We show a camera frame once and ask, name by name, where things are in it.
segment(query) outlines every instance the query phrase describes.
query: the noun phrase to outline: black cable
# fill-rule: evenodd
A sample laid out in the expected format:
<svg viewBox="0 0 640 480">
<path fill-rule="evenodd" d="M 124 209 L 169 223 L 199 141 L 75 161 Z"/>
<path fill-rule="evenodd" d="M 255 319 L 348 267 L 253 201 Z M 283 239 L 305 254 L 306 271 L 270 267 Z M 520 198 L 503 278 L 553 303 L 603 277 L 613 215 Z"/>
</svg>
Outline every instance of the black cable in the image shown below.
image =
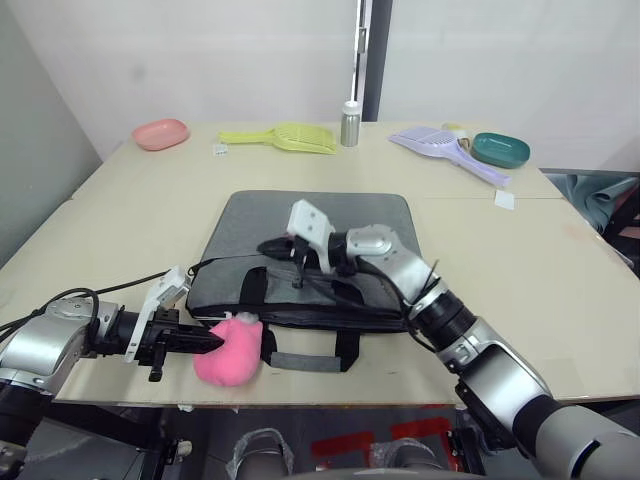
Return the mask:
<svg viewBox="0 0 640 480">
<path fill-rule="evenodd" d="M 433 262 L 433 267 L 431 267 L 431 271 L 429 272 L 429 276 L 427 277 L 427 281 L 424 282 L 424 292 L 423 293 L 427 293 L 430 289 L 429 289 L 429 280 L 431 280 L 431 277 L 433 276 L 434 272 L 436 271 L 436 267 L 438 266 L 438 262 L 440 261 L 439 258 L 436 258 L 436 261 Z"/>
<path fill-rule="evenodd" d="M 135 457 L 133 457 L 133 460 L 131 461 L 131 464 L 129 464 L 129 468 L 127 468 L 127 471 L 125 472 L 125 474 L 122 476 L 122 480 L 126 480 L 127 476 L 129 475 L 129 472 L 131 472 L 131 469 L 133 468 L 133 466 L 136 464 L 136 461 L 138 460 L 138 458 L 140 458 L 140 454 L 142 452 L 138 452 L 136 454 Z"/>
<path fill-rule="evenodd" d="M 207 265 L 209 265 L 211 262 L 213 262 L 214 260 L 219 260 L 218 258 L 210 258 L 208 260 L 203 260 L 202 262 L 198 262 L 195 265 L 191 265 L 189 267 L 189 270 L 187 270 L 187 273 L 189 275 L 191 275 L 192 277 L 195 277 L 198 274 L 198 271 L 202 268 L 205 267 Z"/>
<path fill-rule="evenodd" d="M 407 332 L 409 332 L 409 335 L 411 335 L 411 338 L 413 338 L 417 343 L 419 343 L 420 345 L 422 345 L 424 348 L 426 348 L 427 350 L 429 350 L 431 353 L 436 353 L 436 349 L 433 348 L 431 345 L 429 345 L 428 343 L 423 342 L 422 340 L 420 340 L 420 338 L 418 337 L 418 334 L 416 333 L 415 329 L 413 328 L 413 326 L 409 323 L 409 320 L 405 317 L 405 326 L 407 328 Z"/>
<path fill-rule="evenodd" d="M 87 297 L 91 297 L 92 305 L 91 305 L 91 318 L 89 320 L 89 325 L 95 323 L 98 320 L 98 308 L 99 308 L 98 294 L 94 290 L 91 290 L 90 288 L 82 288 L 82 287 L 81 288 L 71 288 L 69 290 L 65 290 L 64 292 L 61 292 L 61 293 L 57 294 L 55 297 L 53 297 L 51 300 L 49 300 L 43 306 L 41 306 L 40 308 L 34 310 L 33 312 L 31 312 L 26 317 L 22 317 L 22 318 L 19 318 L 18 320 L 14 320 L 14 321 L 9 322 L 9 323 L 7 323 L 5 325 L 2 325 L 0 327 L 0 331 L 3 331 L 4 333 L 2 335 L 0 335 L 0 343 L 5 341 L 7 338 L 9 338 L 15 332 L 17 332 L 22 327 L 24 327 L 31 319 L 33 319 L 35 317 L 39 317 L 40 315 L 44 314 L 45 310 L 47 309 L 47 306 L 50 303 L 55 302 L 56 300 L 60 300 L 61 298 L 64 298 L 64 297 L 66 297 L 68 295 L 71 295 L 72 293 L 80 293 L 80 292 L 85 294 L 85 296 L 87 296 Z"/>
<path fill-rule="evenodd" d="M 164 272 L 154 273 L 153 275 L 149 275 L 148 277 L 139 278 L 138 280 L 133 280 L 127 283 L 121 283 L 120 285 L 114 285 L 113 287 L 101 288 L 100 290 L 96 290 L 98 295 L 102 295 L 103 293 L 115 292 L 116 290 L 122 290 L 124 288 L 133 287 L 135 285 L 139 285 L 141 283 L 148 282 L 150 280 L 155 280 L 156 278 L 160 278 L 165 275 L 169 270 L 165 270 Z"/>
<path fill-rule="evenodd" d="M 304 267 L 302 267 L 301 265 L 296 265 L 296 267 L 298 268 L 298 275 L 303 279 L 303 282 L 306 282 L 311 288 L 313 288 L 320 295 L 335 302 L 337 305 L 346 304 L 349 307 L 354 308 L 355 310 L 361 310 L 368 313 L 376 313 L 378 315 L 382 314 L 382 315 L 398 316 L 398 312 L 396 312 L 395 310 L 390 310 L 387 308 L 369 307 L 367 305 L 362 305 L 361 303 L 353 302 L 346 298 L 340 297 L 339 295 L 336 295 L 332 292 L 329 292 L 324 288 L 322 288 L 315 280 L 313 280 L 308 275 L 306 275 L 304 271 Z"/>
</svg>

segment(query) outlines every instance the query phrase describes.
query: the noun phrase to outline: beige table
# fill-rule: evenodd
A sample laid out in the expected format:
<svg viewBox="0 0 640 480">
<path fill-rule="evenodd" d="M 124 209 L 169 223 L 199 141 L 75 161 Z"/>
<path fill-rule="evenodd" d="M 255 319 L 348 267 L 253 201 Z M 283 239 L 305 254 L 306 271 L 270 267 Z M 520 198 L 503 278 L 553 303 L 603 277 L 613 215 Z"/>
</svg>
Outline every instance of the beige table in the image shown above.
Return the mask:
<svg viewBox="0 0 640 480">
<path fill-rule="evenodd" d="M 640 282 L 535 169 L 514 172 L 515 211 L 446 162 L 413 157 L 366 125 L 336 156 L 233 146 L 211 153 L 220 125 L 148 153 L 123 145 L 0 270 L 2 322 L 66 288 L 101 288 L 199 260 L 229 195 L 244 189 L 393 192 L 409 202 L 422 253 L 440 259 L 452 290 L 484 316 L 561 399 L 640 394 Z M 137 310 L 148 285 L 105 295 Z M 284 351 L 329 354 L 329 333 L 278 329 Z M 254 380 L 220 388 L 171 354 L 160 383 L 118 357 L 81 360 L 59 399 L 89 403 L 426 404 L 455 401 L 450 376 L 403 334 L 366 335 L 348 373 L 262 365 Z"/>
</svg>

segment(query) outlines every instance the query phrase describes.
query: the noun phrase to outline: gray wall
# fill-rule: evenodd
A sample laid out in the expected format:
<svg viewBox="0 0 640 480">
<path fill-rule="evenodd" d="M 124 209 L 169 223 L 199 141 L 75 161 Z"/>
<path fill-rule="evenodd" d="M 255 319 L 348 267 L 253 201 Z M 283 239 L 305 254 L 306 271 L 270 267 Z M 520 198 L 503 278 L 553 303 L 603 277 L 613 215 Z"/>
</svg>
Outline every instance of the gray wall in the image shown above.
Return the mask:
<svg viewBox="0 0 640 480">
<path fill-rule="evenodd" d="M 0 267 L 99 165 L 0 0 Z"/>
</svg>

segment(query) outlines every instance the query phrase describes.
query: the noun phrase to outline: red marking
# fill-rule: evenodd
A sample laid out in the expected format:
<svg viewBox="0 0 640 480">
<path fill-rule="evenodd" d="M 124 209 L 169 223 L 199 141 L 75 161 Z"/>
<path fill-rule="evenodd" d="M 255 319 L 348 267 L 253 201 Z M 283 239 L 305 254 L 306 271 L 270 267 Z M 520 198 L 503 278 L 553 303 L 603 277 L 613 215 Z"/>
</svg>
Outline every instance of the red marking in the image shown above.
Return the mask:
<svg viewBox="0 0 640 480">
<path fill-rule="evenodd" d="M 449 437 L 447 437 L 447 432 L 451 430 L 452 427 L 449 420 L 444 417 L 436 417 L 393 425 L 391 427 L 391 436 L 394 440 L 398 440 L 406 437 L 422 438 L 428 437 L 429 435 L 438 435 L 440 437 L 440 442 L 444 447 L 444 451 L 447 453 L 449 468 L 453 471 L 459 472 L 462 471 L 462 467 L 458 463 L 456 457 L 451 455 Z"/>
<path fill-rule="evenodd" d="M 373 442 L 373 432 L 353 433 L 313 442 L 311 444 L 311 453 L 315 457 L 326 458 L 361 450 L 364 455 L 365 465 L 368 467 L 371 444 Z"/>
</svg>

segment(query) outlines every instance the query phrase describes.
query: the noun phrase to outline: white paper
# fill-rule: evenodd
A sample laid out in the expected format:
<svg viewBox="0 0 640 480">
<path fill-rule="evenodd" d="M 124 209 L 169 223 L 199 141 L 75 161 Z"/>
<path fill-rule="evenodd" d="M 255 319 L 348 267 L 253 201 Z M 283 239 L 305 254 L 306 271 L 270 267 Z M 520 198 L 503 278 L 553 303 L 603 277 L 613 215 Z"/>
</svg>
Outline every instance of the white paper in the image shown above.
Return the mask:
<svg viewBox="0 0 640 480">
<path fill-rule="evenodd" d="M 225 143 L 216 143 L 213 146 L 214 155 L 226 155 L 227 153 L 229 153 L 229 147 Z"/>
<path fill-rule="evenodd" d="M 516 197 L 513 193 L 505 192 L 504 190 L 496 190 L 496 199 L 494 203 L 498 207 L 506 208 L 507 210 L 515 210 Z"/>
</svg>

